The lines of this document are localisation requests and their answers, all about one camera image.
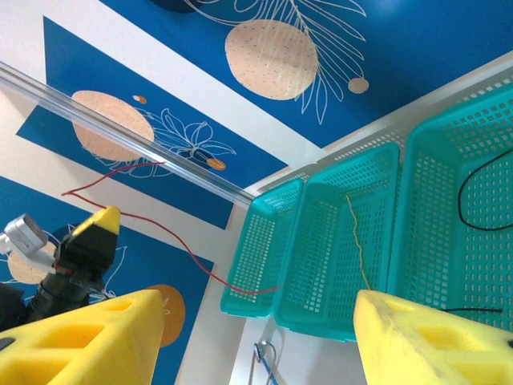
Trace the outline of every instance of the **yellow foam block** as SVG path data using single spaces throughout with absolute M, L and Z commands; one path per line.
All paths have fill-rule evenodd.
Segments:
M 357 296 L 354 329 L 369 385 L 513 384 L 505 330 L 368 290 Z
M 164 330 L 158 290 L 141 290 L 0 333 L 0 383 L 148 385 Z

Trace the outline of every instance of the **yellow wire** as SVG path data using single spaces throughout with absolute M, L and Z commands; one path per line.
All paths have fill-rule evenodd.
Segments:
M 360 271 L 362 272 L 362 277 L 363 277 L 363 280 L 365 281 L 365 283 L 367 285 L 367 289 L 372 290 L 372 287 L 370 287 L 370 284 L 369 284 L 369 279 L 367 278 L 366 271 L 363 268 L 363 247 L 362 247 L 362 244 L 360 243 L 360 239 L 358 238 L 358 234 L 357 234 L 358 218 L 356 217 L 356 214 L 354 213 L 353 205 L 351 204 L 351 200 L 349 198 L 349 194 L 346 194 L 345 198 L 347 199 L 347 204 L 349 205 L 349 210 L 350 210 L 351 215 L 353 216 L 353 219 L 354 219 L 353 235 L 354 235 L 354 240 L 356 242 L 356 246 L 358 246 L 358 248 L 360 249 L 360 253 L 359 253 L 359 257 L 360 257 Z

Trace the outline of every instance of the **plastic basket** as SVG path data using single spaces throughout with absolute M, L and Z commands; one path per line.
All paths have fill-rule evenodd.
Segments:
M 303 180 L 292 180 L 251 203 L 228 282 L 248 291 L 277 285 L 302 188 Z M 231 315 L 267 317 L 272 311 L 274 295 L 241 294 L 225 288 L 220 307 Z
M 416 127 L 407 141 L 388 290 L 435 308 L 494 308 L 457 315 L 513 331 L 513 229 L 482 231 L 458 216 L 470 172 L 513 148 L 513 85 L 459 104 Z M 469 179 L 466 221 L 513 220 L 513 153 Z
M 370 285 L 385 290 L 392 247 L 399 147 L 384 144 L 310 178 L 301 194 L 274 317 L 290 330 L 354 340 L 353 311 L 366 285 L 353 235 L 358 218 Z

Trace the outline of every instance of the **red wire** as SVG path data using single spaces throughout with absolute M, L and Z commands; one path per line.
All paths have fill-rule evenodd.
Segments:
M 84 190 L 86 188 L 90 188 L 92 186 L 94 186 L 95 184 L 98 184 L 99 182 L 101 182 L 102 180 L 104 179 L 107 179 L 109 176 L 112 176 L 114 174 L 116 174 L 117 172 L 122 172 L 126 169 L 129 169 L 129 168 L 137 168 L 137 167 L 143 167 L 143 166 L 155 166 L 155 165 L 158 165 L 158 164 L 162 164 L 162 162 L 147 162 L 147 163 L 140 163 L 140 164 L 133 164 L 133 165 L 128 165 L 128 166 L 123 166 L 123 167 L 120 167 L 120 168 L 117 168 L 116 170 L 112 170 L 110 171 L 108 174 L 105 174 L 104 176 L 102 176 L 101 178 L 99 178 L 98 180 L 95 180 L 94 182 L 90 183 L 90 184 L 86 184 L 85 186 L 83 187 L 79 187 L 79 188 L 74 188 L 70 191 L 66 191 L 66 192 L 63 192 L 61 194 L 61 196 L 65 196 L 65 195 L 72 195 L 73 197 L 77 197 L 83 201 L 86 201 L 87 203 L 89 203 L 90 205 L 94 205 L 96 207 L 99 207 L 101 209 L 105 209 L 106 206 L 104 205 L 101 205 L 99 203 L 96 203 L 94 201 L 91 201 L 90 199 L 87 199 L 86 197 L 82 197 L 80 194 L 77 194 L 78 191 L 81 191 L 81 190 Z M 159 222 L 157 221 L 154 221 L 150 218 L 146 218 L 146 217 L 142 217 L 140 215 L 137 215 L 137 214 L 131 214 L 131 213 L 125 213 L 125 212 L 121 212 L 121 215 L 124 215 L 125 217 L 132 217 L 132 218 L 135 218 L 135 219 L 140 219 L 141 221 L 146 221 L 146 222 L 150 222 L 152 223 L 153 225 L 157 226 L 157 227 L 160 227 L 163 231 L 165 231 L 166 233 L 169 233 L 171 234 L 173 237 L 175 237 L 181 244 L 182 246 L 187 250 L 187 252 L 189 253 L 189 255 L 191 256 L 192 260 L 200 267 L 200 269 L 202 269 L 206 274 L 208 274 L 210 277 L 214 278 L 215 280 L 217 280 L 218 282 L 221 282 L 223 285 L 229 287 L 230 289 L 234 290 L 234 291 L 237 291 L 239 293 L 242 293 L 242 294 L 249 294 L 249 295 L 259 295 L 259 294 L 267 294 L 267 293 L 271 293 L 273 291 L 276 291 L 276 290 L 279 290 L 280 287 L 279 286 L 275 286 L 275 287 L 271 287 L 269 289 L 265 289 L 265 290 L 258 290 L 258 291 L 251 291 L 251 290 L 242 290 L 242 289 L 239 289 L 238 287 L 230 284 L 230 283 L 227 283 L 224 279 L 222 278 L 219 278 L 218 276 L 216 276 L 213 272 L 211 272 L 210 270 L 208 270 L 200 261 L 200 259 L 198 259 L 198 257 L 191 251 L 191 249 L 189 249 L 189 246 L 187 246 L 187 244 L 185 243 L 185 241 L 178 236 L 178 234 L 174 233 L 173 231 L 171 231 L 170 229 L 168 229 L 167 227 L 165 227 L 164 225 L 161 225 Z

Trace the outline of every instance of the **black cable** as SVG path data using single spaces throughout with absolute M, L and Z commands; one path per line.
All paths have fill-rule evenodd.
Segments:
M 447 313 L 453 311 L 486 311 L 487 313 L 502 313 L 503 309 L 487 309 L 486 307 L 455 307 L 454 309 L 440 309 Z
M 494 229 L 489 229 L 487 227 L 479 227 L 479 226 L 476 226 L 476 225 L 472 225 L 471 223 L 467 222 L 467 220 L 465 218 L 463 218 L 463 213 L 462 213 L 462 194 L 463 194 L 463 190 L 464 190 L 465 186 L 467 185 L 468 181 L 470 180 L 470 178 L 473 177 L 475 175 L 475 173 L 481 171 L 483 168 L 485 168 L 490 163 L 493 163 L 496 160 L 499 160 L 500 158 L 502 158 L 503 156 L 506 156 L 510 152 L 513 152 L 513 148 L 507 150 L 506 152 L 503 152 L 502 154 L 496 156 L 492 160 L 489 160 L 485 164 L 483 164 L 483 165 L 479 166 L 478 168 L 476 168 L 473 172 L 471 172 L 467 176 L 467 178 L 465 178 L 465 180 L 462 183 L 462 186 L 459 188 L 459 191 L 458 191 L 458 215 L 459 215 L 459 220 L 461 222 L 463 222 L 465 225 L 471 227 L 472 229 L 477 229 L 477 230 L 482 230 L 482 231 L 499 231 L 499 230 L 505 230 L 505 229 L 513 228 L 513 223 L 510 223 L 509 225 L 504 225 L 504 226 L 501 226 L 501 227 L 497 227 L 497 228 L 494 228 Z

